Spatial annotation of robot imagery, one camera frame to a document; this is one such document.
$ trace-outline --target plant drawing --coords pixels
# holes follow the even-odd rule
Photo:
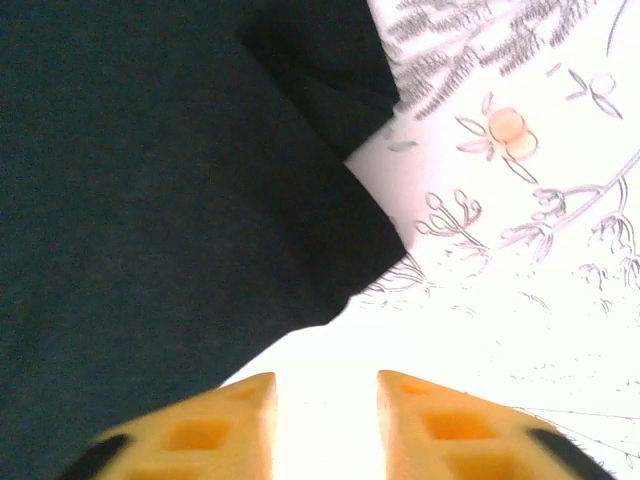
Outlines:
[[[613,24],[611,25],[611,29],[609,30],[609,37],[607,38],[607,57],[611,53],[611,47],[613,46],[613,39],[618,29],[618,23],[620,23],[620,19],[624,14],[627,6],[629,5],[629,0],[622,0],[620,4],[620,8],[618,8],[618,12],[616,13],[616,17],[613,20]]]
[[[422,286],[424,292],[429,294],[429,288],[434,285],[427,280],[416,259],[411,254],[407,254],[382,277],[369,285],[363,293],[373,297],[385,293],[404,292],[416,286]]]
[[[547,76],[551,76],[560,69],[561,64],[556,65]],[[588,82],[578,73],[571,69],[567,69],[569,76],[578,84],[579,90],[565,97],[565,100],[572,101],[577,98],[589,96],[593,103],[610,117],[622,120],[622,114],[607,98],[616,88],[615,79],[608,73],[600,73],[593,76]]]
[[[492,109],[493,94],[489,92],[482,103],[484,124],[467,117],[456,117],[460,125],[479,137],[462,143],[458,150],[467,153],[484,153],[487,161],[499,156],[527,183],[538,184],[538,180],[522,165],[538,149],[538,138],[529,130],[524,118],[513,108]]]
[[[477,201],[470,200],[462,190],[454,190],[453,197],[462,211],[461,217],[458,218],[445,206],[440,197],[435,193],[427,193],[427,205],[435,213],[430,213],[427,221],[416,221],[416,230],[423,235],[436,237],[462,235],[469,242],[481,245],[467,229],[480,218],[482,207]]]
[[[598,226],[594,227],[594,231],[597,231],[602,226],[609,228],[609,226],[619,225],[619,231],[626,232],[628,238],[632,238],[633,230],[630,228],[631,224],[622,213],[628,198],[625,175],[633,170],[639,162],[640,151],[631,157],[620,171],[603,185],[584,185],[567,190],[536,189],[533,195],[538,200],[538,204],[544,208],[531,216],[532,222],[504,230],[501,235],[503,243],[497,247],[497,250],[505,249],[516,243],[525,242],[527,245],[535,245],[533,255],[534,263],[541,262],[551,250],[554,236],[571,225],[577,218],[591,210],[594,205],[616,187],[619,187],[620,190],[620,208],[617,212],[603,219]],[[567,212],[566,199],[569,196],[584,193],[588,194],[589,198],[572,212]],[[629,258],[634,260],[635,255],[634,246],[629,251]]]
[[[478,68],[497,66],[506,76],[543,48],[556,48],[586,17],[597,0],[406,0],[400,20],[390,26],[386,51],[400,91],[399,109],[421,106],[418,120],[435,112]],[[488,44],[488,31],[505,26],[506,35]],[[400,59],[399,44],[422,35],[428,48]]]

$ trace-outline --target yellow object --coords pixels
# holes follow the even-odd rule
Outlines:
[[[378,388],[387,480],[612,479],[530,415],[392,371],[379,372]],[[565,440],[582,463],[565,465],[532,431]]]
[[[105,432],[131,444],[95,480],[268,480],[275,375],[211,390]]]
[[[272,480],[276,416],[256,375],[105,432],[58,480]],[[386,480],[614,480],[551,425],[402,373],[378,373],[378,420]]]

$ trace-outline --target dark fabric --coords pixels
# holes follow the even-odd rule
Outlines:
[[[51,478],[404,254],[342,165],[397,100],[364,0],[0,17],[0,478]]]

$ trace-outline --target white surface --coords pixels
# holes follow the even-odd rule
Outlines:
[[[452,2],[406,3],[422,4],[434,18],[452,11]],[[512,38],[505,26],[527,5],[566,9],[574,2],[486,3],[492,13],[484,11],[478,25],[492,26],[467,43],[485,51]],[[348,162],[393,218],[410,255],[354,297],[330,325],[286,336],[229,379],[265,371],[278,375],[275,480],[383,478],[375,419],[375,375],[381,369],[524,409],[557,424],[616,478],[640,478],[640,239],[627,235],[634,223],[640,232],[640,165],[634,163],[640,150],[640,2],[577,3],[593,4],[593,10],[561,46],[543,46],[524,68],[505,77],[499,65],[477,68],[420,121],[415,113],[433,95],[413,109],[399,109]],[[453,55],[469,40],[463,30],[424,33],[401,43],[389,27],[417,10],[399,9],[395,0],[376,0],[372,10],[389,52],[401,60],[392,68],[405,97],[407,82],[417,78],[406,75],[411,58],[425,51]],[[559,12],[534,22],[544,38]],[[569,70],[587,84],[595,81],[567,101],[581,91]],[[608,92],[611,78],[616,85]],[[424,81],[437,87],[443,77]],[[489,92],[493,111],[513,108],[536,136],[534,154],[511,158],[510,165],[526,168],[537,185],[500,158],[504,144],[492,140],[502,148],[492,162],[486,152],[462,151],[472,141],[478,149],[483,137],[477,133],[491,139],[491,111],[483,113]],[[622,178],[628,196],[619,208],[616,181]],[[605,188],[570,195],[584,185]],[[565,216],[542,219],[546,226],[539,231],[546,236],[533,238],[531,248],[520,248],[523,242],[505,246],[505,230],[540,222],[532,215],[553,207],[536,199],[536,189],[565,194]],[[427,202],[429,192],[439,202],[433,196]],[[451,219],[463,223],[465,203],[473,217],[474,200],[481,215],[456,230]],[[436,222],[432,229],[453,229],[455,235],[425,235],[430,219]],[[603,219],[616,222],[605,222],[600,238],[592,228]],[[480,239],[484,249],[455,247],[469,238]],[[549,238],[548,255],[532,264],[535,248]],[[477,255],[460,260],[469,252]]]

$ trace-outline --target square hole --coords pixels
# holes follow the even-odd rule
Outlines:
[[[197,480],[202,469],[190,466],[136,468],[126,480]]]
[[[509,452],[455,454],[447,462],[456,480],[533,480],[529,466]]]
[[[400,388],[404,393],[408,393],[409,395],[426,395],[431,393],[431,391],[422,385],[414,385],[411,383],[403,383]]]
[[[480,440],[496,437],[482,416],[475,412],[429,412],[422,415],[422,421],[435,440]]]
[[[175,425],[164,444],[165,450],[216,450],[225,442],[231,424],[217,418],[192,418]]]
[[[230,398],[236,400],[248,400],[256,394],[255,388],[247,388],[245,390],[240,390],[239,392],[235,392],[230,395]]]

